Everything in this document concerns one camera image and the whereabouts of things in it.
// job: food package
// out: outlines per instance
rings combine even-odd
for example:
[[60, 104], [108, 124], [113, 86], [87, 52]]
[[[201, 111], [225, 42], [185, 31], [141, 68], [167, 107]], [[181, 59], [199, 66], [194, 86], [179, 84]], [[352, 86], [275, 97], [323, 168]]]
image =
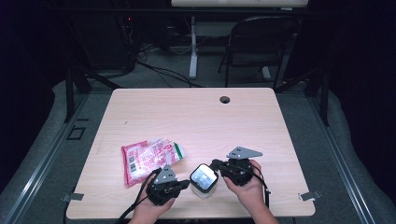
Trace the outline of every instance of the food package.
[[166, 138], [151, 139], [122, 147], [125, 186], [131, 187], [165, 164], [172, 165], [184, 157], [182, 148]]

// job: white desk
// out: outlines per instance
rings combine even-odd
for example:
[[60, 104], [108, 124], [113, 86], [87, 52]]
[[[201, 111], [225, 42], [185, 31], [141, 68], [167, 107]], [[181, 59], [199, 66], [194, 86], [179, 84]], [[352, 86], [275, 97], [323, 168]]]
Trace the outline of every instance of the white desk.
[[[228, 96], [223, 104], [219, 98]], [[236, 146], [262, 152], [255, 158], [270, 194], [276, 217], [307, 217], [315, 213], [300, 163], [272, 89], [118, 89], [113, 92], [93, 141], [67, 216], [72, 219], [118, 218], [135, 200], [140, 184], [124, 186], [121, 147], [165, 137], [184, 148], [186, 157], [172, 165], [178, 180], [188, 179], [200, 164], [227, 161]], [[162, 218], [249, 217], [222, 178], [214, 194], [200, 199], [181, 191]]]
[[[172, 0], [172, 7], [306, 7], [308, 0]], [[196, 79], [198, 54], [195, 18], [191, 18], [191, 79]]]

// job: pink snack bag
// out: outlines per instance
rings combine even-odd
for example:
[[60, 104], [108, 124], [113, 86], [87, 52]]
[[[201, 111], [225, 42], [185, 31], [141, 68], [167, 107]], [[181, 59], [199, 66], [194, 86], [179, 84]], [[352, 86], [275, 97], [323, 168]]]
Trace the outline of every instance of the pink snack bag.
[[172, 165], [184, 157], [182, 148], [165, 138], [135, 143], [121, 150], [127, 187], [142, 182], [153, 170], [165, 164]]

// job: dark background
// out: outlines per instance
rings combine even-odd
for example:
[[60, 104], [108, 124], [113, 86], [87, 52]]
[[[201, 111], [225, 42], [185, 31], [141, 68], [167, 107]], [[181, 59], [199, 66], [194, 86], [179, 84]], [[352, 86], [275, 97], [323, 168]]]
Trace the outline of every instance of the dark background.
[[[110, 1], [94, 2], [97, 6], [114, 7]], [[66, 3], [84, 5], [90, 1]], [[122, 40], [117, 17], [74, 17], [77, 26], [71, 32], [62, 18], [44, 13], [40, 1], [0, 4], [3, 190], [46, 121], [54, 100], [51, 88], [64, 80], [70, 64], [91, 69], [128, 69], [131, 46]], [[358, 4], [352, 0], [312, 0], [309, 11], [347, 11], [350, 16], [304, 20], [285, 73], [286, 78], [298, 77], [323, 62], [331, 62], [331, 90], [346, 114], [353, 146], [375, 183], [394, 203], [396, 181], [391, 174], [396, 172], [395, 9], [394, 3], [385, 0]], [[98, 29], [102, 32], [91, 32]]]

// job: hand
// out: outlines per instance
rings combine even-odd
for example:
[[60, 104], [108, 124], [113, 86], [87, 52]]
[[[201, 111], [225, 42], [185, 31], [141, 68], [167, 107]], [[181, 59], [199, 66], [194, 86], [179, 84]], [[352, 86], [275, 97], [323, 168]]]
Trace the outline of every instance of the hand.
[[[257, 169], [253, 167], [254, 174], [260, 176], [259, 170], [262, 167], [254, 160], [250, 160], [250, 163], [257, 167]], [[262, 182], [259, 179], [253, 176], [246, 185], [236, 186], [230, 178], [224, 176], [224, 182], [227, 188], [236, 194], [239, 202], [247, 209], [256, 224], [277, 223], [275, 217], [265, 205]]]
[[[143, 189], [142, 194], [139, 198], [139, 202], [148, 196], [146, 193], [146, 189], [151, 179], [148, 181], [147, 185]], [[155, 223], [160, 215], [162, 215], [172, 207], [174, 202], [175, 198], [172, 198], [164, 205], [159, 206], [155, 205], [149, 200], [149, 198], [147, 198], [134, 209], [134, 215], [129, 224]]]

